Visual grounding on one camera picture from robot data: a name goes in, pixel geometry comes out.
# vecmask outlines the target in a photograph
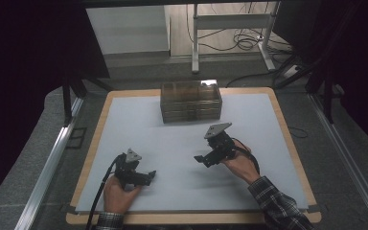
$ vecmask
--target black curtain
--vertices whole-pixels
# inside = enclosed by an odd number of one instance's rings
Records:
[[[66,73],[109,78],[85,8],[0,1],[0,184]]]
[[[368,135],[368,1],[362,1],[333,52],[333,77],[342,105]]]

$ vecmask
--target wooden frame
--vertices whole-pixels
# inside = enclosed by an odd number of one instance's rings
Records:
[[[298,173],[299,179],[303,186],[304,193],[307,197],[309,206],[317,205],[315,197],[313,196],[310,183],[307,179],[303,165],[301,164],[300,157],[298,156],[297,149],[292,142],[291,135],[288,132],[288,126],[284,119],[282,110],[277,102],[276,96],[272,89],[261,87],[261,88],[221,88],[221,95],[228,94],[267,94],[271,105],[273,106],[280,128],[285,137],[287,147],[294,163],[294,167]],[[160,96],[159,89],[151,90],[127,90],[127,91],[112,91],[107,95],[106,101],[103,106],[100,120],[97,124],[94,136],[92,138],[91,146],[88,150],[88,154],[85,158],[85,162],[80,174],[80,179],[71,200],[70,206],[76,207],[79,201],[82,189],[86,183],[87,177],[91,170],[92,163],[94,161],[97,147],[99,145],[101,135],[104,129],[104,124],[109,112],[109,108],[112,104],[113,98],[118,97],[150,97]],[[304,213],[311,222],[319,222],[321,220],[321,213]],[[66,220],[71,224],[85,224],[88,220],[88,215],[75,215],[68,213]],[[95,215],[93,222],[96,223],[98,215]],[[263,223],[263,213],[157,213],[157,214],[126,214],[125,224],[247,224],[247,223]]]

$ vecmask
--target black cable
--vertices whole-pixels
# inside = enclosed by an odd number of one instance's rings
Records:
[[[244,29],[242,29],[239,34],[236,34],[236,31],[235,31],[233,39],[234,39],[234,42],[238,44],[238,47],[240,49],[249,51],[253,49],[253,47],[255,47],[259,43],[259,40],[251,35],[243,34],[243,31]]]
[[[294,130],[297,130],[297,131],[300,131],[303,133],[303,135],[296,135],[295,133],[292,133],[291,131],[289,132],[291,135],[293,135],[294,137],[296,138],[307,138],[309,137],[309,134],[303,130],[302,128],[298,128],[298,127],[293,127],[293,126],[288,126],[288,129],[294,129]]]
[[[244,145],[240,140],[236,139],[235,137],[232,137],[233,140],[238,141],[239,143],[241,143],[241,145],[244,147],[244,149],[248,152],[251,153],[250,150],[247,148],[246,145]]]
[[[250,9],[252,8],[252,4],[253,3],[250,3],[249,10],[247,10],[247,13],[250,13]],[[256,6],[256,2],[255,2],[255,5],[253,6],[252,12],[255,10],[255,6]]]
[[[86,222],[85,230],[89,230],[91,228],[91,222],[94,216],[95,208],[97,207],[98,200],[100,199],[101,193],[103,192],[103,189],[106,183],[106,180],[111,174],[112,168],[116,164],[117,159],[118,157],[116,157],[115,160],[113,160],[112,164],[107,169],[105,176],[103,177],[103,181],[101,182],[100,189],[97,191],[97,194],[95,195],[95,198],[94,198],[94,202],[92,203],[91,211],[89,212],[88,222]]]
[[[212,5],[212,3],[211,3],[211,9],[212,9],[212,11],[213,11],[215,14],[217,14],[217,12],[214,10],[214,6]]]
[[[190,26],[189,26],[189,22],[188,22],[188,5],[186,5],[186,17],[187,17],[187,33],[188,33],[188,37],[190,38],[190,40],[192,41],[192,42],[194,42],[193,41],[193,39],[191,38],[191,34],[190,34]],[[234,49],[234,48],[236,48],[237,46],[238,46],[238,44],[235,44],[233,47],[230,47],[230,48],[227,48],[227,49],[219,49],[219,48],[215,48],[215,47],[213,47],[213,46],[210,46],[210,45],[207,45],[207,44],[204,44],[204,43],[198,43],[198,45],[201,45],[201,46],[206,46],[206,47],[209,47],[209,48],[211,48],[211,49],[213,49],[213,50],[217,50],[217,51],[229,51],[229,50],[232,50],[232,49]]]
[[[256,4],[257,4],[257,2],[255,2],[255,5],[253,5],[252,11],[250,11],[250,7],[249,7],[249,11],[247,13],[253,13],[253,11],[255,10]]]
[[[291,55],[278,69],[276,69],[275,71],[272,72],[267,72],[267,73],[261,73],[261,74],[251,74],[251,75],[245,75],[239,78],[235,78],[233,80],[230,80],[226,85],[225,88],[229,87],[229,85],[234,82],[234,81],[239,81],[242,79],[246,79],[246,78],[250,78],[250,77],[257,77],[257,76],[265,76],[265,75],[271,75],[271,74],[276,74],[275,78],[278,78],[278,74],[281,73],[281,71],[283,71],[290,62],[292,62],[295,59],[296,55]]]
[[[260,34],[261,32],[258,32],[258,31],[256,31],[256,30],[253,30],[253,29],[248,29],[249,31],[252,31],[252,32],[254,32],[254,33],[256,33],[256,34]],[[291,45],[291,44],[289,44],[289,43],[286,43],[286,42],[281,42],[281,41],[275,41],[275,40],[271,40],[270,38],[268,39],[269,41],[271,41],[271,42],[274,42],[274,43],[279,43],[279,44],[283,44],[283,45]]]
[[[222,29],[222,30],[219,30],[219,31],[215,31],[215,32],[210,33],[210,34],[207,34],[207,35],[198,36],[197,38],[198,38],[198,39],[202,39],[202,38],[204,38],[204,37],[207,37],[207,36],[210,36],[210,35],[214,35],[214,34],[217,34],[217,33],[222,32],[222,31],[226,31],[226,29]]]
[[[246,3],[243,3],[243,7],[241,7],[241,9],[239,10],[238,13],[241,13],[242,9],[244,8],[244,12],[246,12]]]
[[[268,7],[268,2],[265,2],[265,9],[264,9],[264,13],[267,12],[267,7]]]

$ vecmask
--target wall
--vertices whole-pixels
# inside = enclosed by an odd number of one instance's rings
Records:
[[[87,9],[103,55],[169,51],[164,6]]]

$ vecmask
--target metal frame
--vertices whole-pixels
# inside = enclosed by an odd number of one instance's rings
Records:
[[[199,72],[198,30],[247,28],[266,28],[264,39],[258,43],[258,46],[268,71],[274,71],[276,68],[268,54],[267,42],[270,38],[279,6],[280,2],[276,2],[271,13],[198,15],[197,4],[194,4],[193,73],[197,74]]]
[[[357,190],[359,191],[361,197],[364,200],[364,203],[368,208],[368,183],[366,178],[360,171],[360,168],[357,166],[355,159],[352,157],[351,153],[349,152],[348,148],[340,137],[336,127],[328,121],[327,117],[322,112],[322,104],[321,102],[319,102],[319,99],[312,94],[309,94],[309,98],[312,102],[316,114],[319,117],[319,120],[327,131],[337,153],[339,154],[343,164],[345,165],[345,169],[348,171],[349,176],[354,181]]]
[[[25,209],[20,216],[19,222],[17,222],[14,229],[30,229],[32,226],[38,208],[40,207],[40,203],[46,194],[47,188],[49,187],[52,177],[58,166],[59,159],[64,152],[68,138],[70,137],[71,131],[74,128],[74,124],[76,122],[77,115],[80,112],[82,103],[83,99],[80,98],[76,98],[74,101],[70,125],[61,129],[52,151],[50,152],[49,158],[47,159],[46,164],[44,165],[44,168],[40,174],[40,177],[35,183],[32,194],[26,203]]]

